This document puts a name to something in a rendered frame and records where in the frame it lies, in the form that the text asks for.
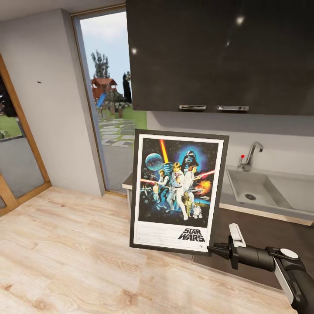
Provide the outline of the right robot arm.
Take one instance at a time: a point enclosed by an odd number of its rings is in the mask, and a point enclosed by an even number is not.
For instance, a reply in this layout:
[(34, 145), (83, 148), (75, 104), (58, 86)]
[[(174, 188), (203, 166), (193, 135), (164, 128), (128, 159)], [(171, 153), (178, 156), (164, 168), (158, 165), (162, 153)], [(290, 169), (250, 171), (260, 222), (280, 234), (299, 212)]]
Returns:
[(314, 280), (307, 273), (300, 257), (285, 248), (267, 246), (265, 249), (246, 245), (238, 224), (230, 224), (231, 235), (227, 242), (214, 242), (207, 246), (212, 253), (227, 260), (232, 269), (245, 264), (275, 273), (289, 303), (298, 314), (314, 314)]

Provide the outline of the poster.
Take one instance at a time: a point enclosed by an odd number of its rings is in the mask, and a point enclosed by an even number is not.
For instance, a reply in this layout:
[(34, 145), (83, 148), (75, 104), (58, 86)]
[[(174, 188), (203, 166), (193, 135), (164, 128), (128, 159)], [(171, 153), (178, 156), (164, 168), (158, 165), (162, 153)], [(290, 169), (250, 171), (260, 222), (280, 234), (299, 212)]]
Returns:
[(130, 247), (212, 257), (229, 136), (135, 129)]

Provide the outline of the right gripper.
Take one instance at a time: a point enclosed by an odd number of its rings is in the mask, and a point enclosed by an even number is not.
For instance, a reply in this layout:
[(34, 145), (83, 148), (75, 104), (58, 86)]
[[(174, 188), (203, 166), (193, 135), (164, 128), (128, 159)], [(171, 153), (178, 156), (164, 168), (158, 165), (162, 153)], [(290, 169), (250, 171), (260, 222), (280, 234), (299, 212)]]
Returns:
[(232, 269), (238, 270), (238, 264), (258, 267), (259, 257), (255, 246), (246, 245), (246, 247), (233, 245), (232, 235), (229, 235), (227, 242), (214, 242), (213, 247), (207, 246), (207, 249), (212, 253), (221, 256), (227, 260), (230, 259)]

